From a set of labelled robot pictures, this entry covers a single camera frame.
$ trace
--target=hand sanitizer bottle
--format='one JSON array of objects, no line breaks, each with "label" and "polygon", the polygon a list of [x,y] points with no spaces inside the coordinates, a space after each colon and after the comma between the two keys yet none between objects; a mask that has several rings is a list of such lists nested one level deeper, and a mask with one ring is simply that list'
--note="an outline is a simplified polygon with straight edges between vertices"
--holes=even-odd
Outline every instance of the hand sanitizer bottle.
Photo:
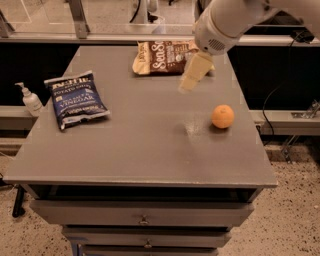
[{"label": "hand sanitizer bottle", "polygon": [[19,85],[22,88],[23,93],[23,103],[26,105],[32,116],[38,117],[40,115],[40,110],[43,107],[39,97],[31,93],[28,88],[24,87],[22,82],[16,83],[15,85]]}]

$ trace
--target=brown chip bag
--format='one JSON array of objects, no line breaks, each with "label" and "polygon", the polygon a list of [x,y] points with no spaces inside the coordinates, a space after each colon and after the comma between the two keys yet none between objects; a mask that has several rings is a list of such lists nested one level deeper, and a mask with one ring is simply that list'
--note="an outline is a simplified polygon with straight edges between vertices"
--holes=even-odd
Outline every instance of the brown chip bag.
[{"label": "brown chip bag", "polygon": [[187,60],[198,51],[194,40],[138,43],[132,69],[139,75],[183,74]]}]

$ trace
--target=drawer handle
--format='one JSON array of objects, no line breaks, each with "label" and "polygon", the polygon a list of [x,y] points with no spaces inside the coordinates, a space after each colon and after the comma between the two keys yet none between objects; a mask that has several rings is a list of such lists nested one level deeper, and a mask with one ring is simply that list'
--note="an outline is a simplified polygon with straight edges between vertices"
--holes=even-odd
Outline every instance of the drawer handle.
[{"label": "drawer handle", "polygon": [[148,226],[149,225],[149,221],[147,221],[147,216],[146,215],[142,216],[142,219],[139,221],[139,224],[141,226]]},{"label": "drawer handle", "polygon": [[147,240],[147,243],[143,247],[146,248],[146,249],[151,249],[152,248],[152,245],[150,244],[150,240],[149,239]]}]

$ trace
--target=orange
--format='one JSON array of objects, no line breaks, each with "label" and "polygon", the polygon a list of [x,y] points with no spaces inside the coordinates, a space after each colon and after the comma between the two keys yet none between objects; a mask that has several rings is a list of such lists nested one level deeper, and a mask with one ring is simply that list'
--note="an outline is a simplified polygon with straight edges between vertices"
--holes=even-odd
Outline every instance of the orange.
[{"label": "orange", "polygon": [[218,105],[212,111],[211,120],[218,128],[228,128],[233,123],[234,112],[228,105]]}]

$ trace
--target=terrazzo floor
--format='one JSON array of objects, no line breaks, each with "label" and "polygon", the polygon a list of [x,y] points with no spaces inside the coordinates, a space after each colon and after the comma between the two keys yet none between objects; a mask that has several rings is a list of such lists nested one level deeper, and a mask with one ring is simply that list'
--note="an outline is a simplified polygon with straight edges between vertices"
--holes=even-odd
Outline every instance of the terrazzo floor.
[{"label": "terrazzo floor", "polygon": [[[319,256],[320,170],[319,156],[308,144],[291,149],[288,164],[279,145],[266,146],[279,185],[264,190],[254,201],[255,211],[238,228],[219,256]],[[4,174],[13,161],[0,157]],[[35,214],[25,196],[26,213],[12,217],[16,189],[0,188],[0,255],[72,255],[61,227],[49,225]]]}]

